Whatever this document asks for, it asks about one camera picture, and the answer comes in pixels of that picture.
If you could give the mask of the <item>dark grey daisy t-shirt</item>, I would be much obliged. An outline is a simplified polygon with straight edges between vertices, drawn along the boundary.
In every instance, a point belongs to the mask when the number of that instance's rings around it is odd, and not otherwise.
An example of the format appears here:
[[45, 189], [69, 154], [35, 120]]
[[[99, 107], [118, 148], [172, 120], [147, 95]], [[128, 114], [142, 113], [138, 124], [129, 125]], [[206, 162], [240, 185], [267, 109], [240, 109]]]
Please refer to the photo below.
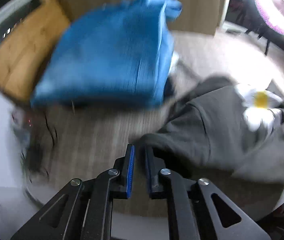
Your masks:
[[186, 177], [219, 171], [284, 184], [284, 98], [274, 85], [259, 92], [213, 76], [180, 98], [166, 123], [135, 145], [152, 148]]

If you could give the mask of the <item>blue folded garment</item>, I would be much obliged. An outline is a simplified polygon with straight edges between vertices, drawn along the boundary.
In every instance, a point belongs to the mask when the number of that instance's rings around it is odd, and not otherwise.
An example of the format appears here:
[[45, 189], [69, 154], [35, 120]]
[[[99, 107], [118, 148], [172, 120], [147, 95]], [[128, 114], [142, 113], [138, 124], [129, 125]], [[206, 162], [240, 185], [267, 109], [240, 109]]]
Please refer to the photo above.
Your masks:
[[134, 3], [87, 12], [61, 36], [31, 105], [102, 100], [161, 105], [174, 50], [167, 23], [159, 7]]

